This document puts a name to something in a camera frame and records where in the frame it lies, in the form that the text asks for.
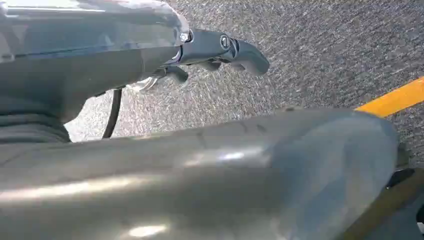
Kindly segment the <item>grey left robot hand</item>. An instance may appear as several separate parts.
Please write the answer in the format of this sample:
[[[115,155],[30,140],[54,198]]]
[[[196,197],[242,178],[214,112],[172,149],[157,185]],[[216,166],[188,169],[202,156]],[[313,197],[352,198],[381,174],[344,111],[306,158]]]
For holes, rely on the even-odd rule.
[[[180,65],[269,69],[249,43],[158,0],[0,3],[3,240],[335,240],[396,168],[392,124],[302,109],[73,143],[85,101]]]

